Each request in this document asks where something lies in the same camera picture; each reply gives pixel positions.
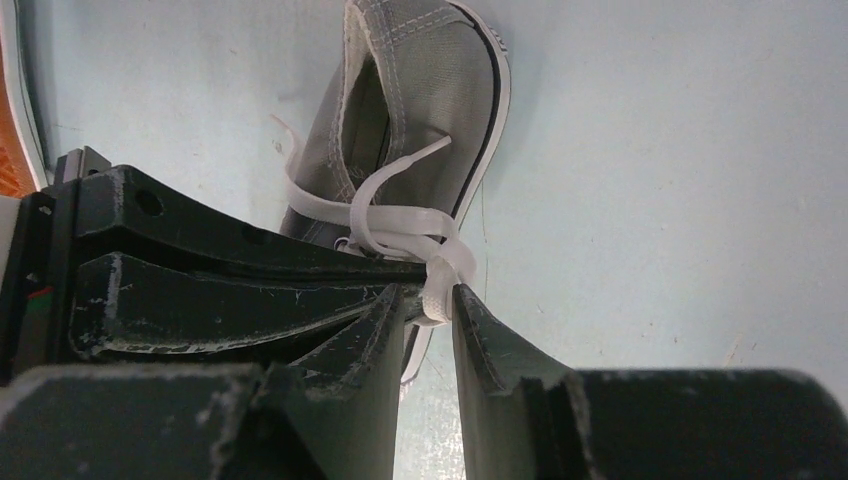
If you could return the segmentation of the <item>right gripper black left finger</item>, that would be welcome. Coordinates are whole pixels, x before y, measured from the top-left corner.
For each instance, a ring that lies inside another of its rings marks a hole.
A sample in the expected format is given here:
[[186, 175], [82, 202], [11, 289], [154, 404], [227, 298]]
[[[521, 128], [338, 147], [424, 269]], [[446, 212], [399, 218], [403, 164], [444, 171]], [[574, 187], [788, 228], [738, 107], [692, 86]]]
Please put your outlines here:
[[5, 479], [388, 479], [403, 295], [292, 363], [39, 367], [1, 391]]

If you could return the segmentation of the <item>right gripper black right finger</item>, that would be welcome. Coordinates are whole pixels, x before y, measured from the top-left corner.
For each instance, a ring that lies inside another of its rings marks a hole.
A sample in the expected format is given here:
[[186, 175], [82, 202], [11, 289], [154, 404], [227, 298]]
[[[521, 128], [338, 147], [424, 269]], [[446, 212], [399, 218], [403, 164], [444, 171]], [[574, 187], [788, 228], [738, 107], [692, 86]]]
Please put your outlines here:
[[796, 370], [575, 370], [453, 292], [470, 479], [843, 479], [847, 419]]

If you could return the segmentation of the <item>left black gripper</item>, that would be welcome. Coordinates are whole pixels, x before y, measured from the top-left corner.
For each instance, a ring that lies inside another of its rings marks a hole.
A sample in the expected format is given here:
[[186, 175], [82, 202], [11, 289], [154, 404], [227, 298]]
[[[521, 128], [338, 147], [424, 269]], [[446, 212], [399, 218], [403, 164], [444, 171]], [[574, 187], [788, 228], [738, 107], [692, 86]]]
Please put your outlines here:
[[291, 239], [135, 167], [111, 167], [89, 146], [74, 149], [58, 159], [58, 182], [17, 207], [1, 287], [3, 385], [61, 359], [73, 237], [91, 253], [109, 253], [77, 271], [69, 341], [86, 359], [218, 354], [294, 339], [354, 319], [385, 288], [184, 272], [275, 282], [424, 279], [420, 264]]

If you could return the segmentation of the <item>grey canvas sneaker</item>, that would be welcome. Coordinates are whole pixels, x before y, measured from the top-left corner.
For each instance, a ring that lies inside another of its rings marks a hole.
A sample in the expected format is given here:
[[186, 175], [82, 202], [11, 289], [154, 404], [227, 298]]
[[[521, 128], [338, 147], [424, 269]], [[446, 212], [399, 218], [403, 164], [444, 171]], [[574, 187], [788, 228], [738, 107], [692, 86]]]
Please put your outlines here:
[[304, 149], [286, 165], [287, 237], [417, 263], [400, 382], [418, 375], [476, 260], [460, 226], [511, 95], [506, 47], [458, 1], [349, 1], [343, 55]]

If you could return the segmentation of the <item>overturned sneaker orange sole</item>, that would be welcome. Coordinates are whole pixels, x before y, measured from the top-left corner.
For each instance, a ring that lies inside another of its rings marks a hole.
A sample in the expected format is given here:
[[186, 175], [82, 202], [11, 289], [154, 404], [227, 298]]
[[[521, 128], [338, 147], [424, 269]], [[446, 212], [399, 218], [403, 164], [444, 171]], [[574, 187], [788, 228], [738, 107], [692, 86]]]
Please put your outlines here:
[[50, 184], [26, 71], [16, 1], [1, 2], [1, 193], [22, 198]]

